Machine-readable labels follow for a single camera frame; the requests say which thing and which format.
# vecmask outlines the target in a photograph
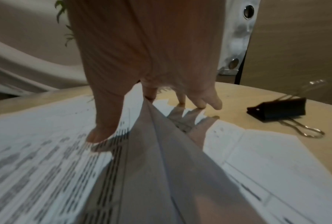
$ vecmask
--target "black clip body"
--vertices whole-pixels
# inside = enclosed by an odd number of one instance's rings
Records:
[[[305,115],[306,98],[274,100],[263,102],[256,107],[248,107],[247,113],[266,122]]]

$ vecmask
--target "binder clip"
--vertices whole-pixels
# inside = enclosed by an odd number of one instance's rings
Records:
[[[254,118],[262,121],[262,122],[269,122],[269,121],[278,121],[284,126],[291,127],[295,129],[300,135],[308,137],[308,138],[322,138],[325,133],[317,128],[311,128],[306,125],[299,123],[298,121],[294,120],[293,118],[303,116],[306,114],[305,105],[306,105],[306,98],[294,98],[295,96],[299,95],[307,91],[308,89],[312,89],[312,87],[321,86],[325,84],[324,80],[318,80],[314,82],[310,82],[309,85],[303,86],[300,88],[296,94],[291,96],[284,95],[274,101],[263,102],[257,105],[256,107],[248,107],[247,113]],[[310,135],[305,132],[302,132],[300,128],[310,130],[312,132],[316,132],[316,135]]]

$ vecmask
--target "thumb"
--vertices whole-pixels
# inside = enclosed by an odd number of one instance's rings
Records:
[[[96,127],[91,130],[86,141],[98,143],[116,131],[122,114],[124,96],[96,89],[93,89],[93,95],[96,104]]]

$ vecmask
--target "hand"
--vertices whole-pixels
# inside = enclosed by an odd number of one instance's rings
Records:
[[[88,142],[114,133],[124,95],[138,80],[155,99],[158,87],[198,107],[222,108],[215,79],[224,0],[66,0],[87,81],[96,103]]]

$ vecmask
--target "table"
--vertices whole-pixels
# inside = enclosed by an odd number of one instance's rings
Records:
[[[219,116],[221,120],[236,124],[245,129],[275,131],[296,135],[332,173],[332,105],[312,100],[307,101],[307,114],[299,119],[299,122],[326,132],[323,138],[312,139],[300,136],[294,129],[285,127],[278,122],[262,123],[246,113],[247,107],[256,106],[263,101],[274,100],[282,96],[281,93],[228,83],[216,83],[215,86],[219,97],[222,99],[223,109],[217,111],[208,106],[205,110],[205,115],[210,117]],[[92,94],[91,89],[88,86],[77,87],[1,100],[0,114],[12,113],[83,94]],[[175,93],[168,88],[161,89],[157,95],[157,99],[169,99],[169,104],[172,106],[178,104]],[[195,108],[188,99],[186,107]]]

